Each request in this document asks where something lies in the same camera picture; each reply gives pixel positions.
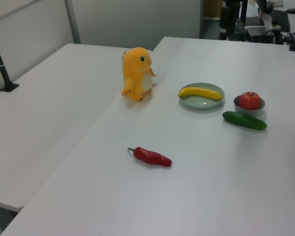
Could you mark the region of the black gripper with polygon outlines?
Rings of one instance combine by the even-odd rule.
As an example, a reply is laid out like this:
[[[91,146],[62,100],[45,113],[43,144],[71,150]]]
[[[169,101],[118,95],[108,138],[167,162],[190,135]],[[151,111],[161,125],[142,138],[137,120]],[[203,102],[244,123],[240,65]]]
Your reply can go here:
[[[221,15],[219,20],[220,40],[227,40],[229,29],[229,37],[236,37],[235,22],[237,19],[236,10],[238,9],[237,0],[223,0],[223,6],[221,8]]]

